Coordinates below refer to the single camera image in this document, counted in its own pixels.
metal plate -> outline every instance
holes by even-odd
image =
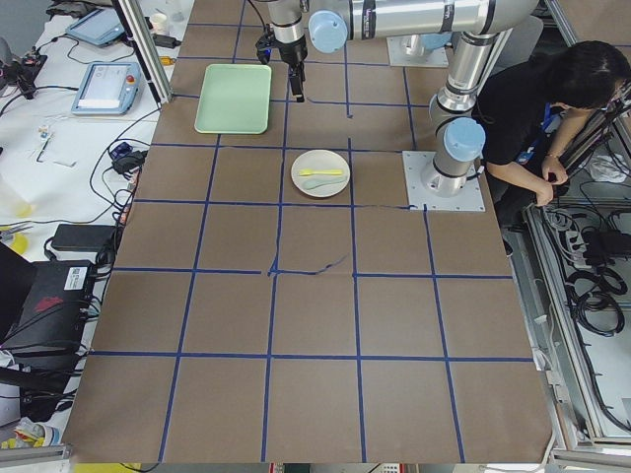
[[[430,192],[421,182],[421,170],[434,159],[433,151],[404,151],[403,169],[409,205],[413,210],[448,210],[454,212],[484,212],[484,200],[477,179],[468,180],[460,194],[445,198]],[[471,168],[470,175],[475,173]]]
[[[400,36],[393,36],[387,39],[387,55],[390,60],[390,66],[448,67],[450,65],[443,47],[434,49],[429,54],[421,56],[405,54],[401,47]]]

blue and white device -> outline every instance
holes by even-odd
[[[125,33],[113,8],[97,9],[66,29],[66,34],[94,46],[107,46]]]
[[[140,78],[137,62],[92,63],[71,111],[76,115],[121,115],[134,103]]]

person's hand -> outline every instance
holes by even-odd
[[[543,207],[550,203],[550,201],[554,198],[554,190],[552,189],[551,182],[541,182],[539,189],[534,192],[536,195],[536,206]]]
[[[568,180],[568,173],[556,156],[545,157],[541,165],[541,173],[543,178],[552,185],[559,185]]]

light green tray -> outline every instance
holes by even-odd
[[[259,134],[267,129],[272,70],[255,64],[211,64],[201,88],[195,130]]]

yellow marker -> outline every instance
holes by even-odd
[[[173,66],[175,64],[174,57],[160,56],[160,62],[163,66]]]

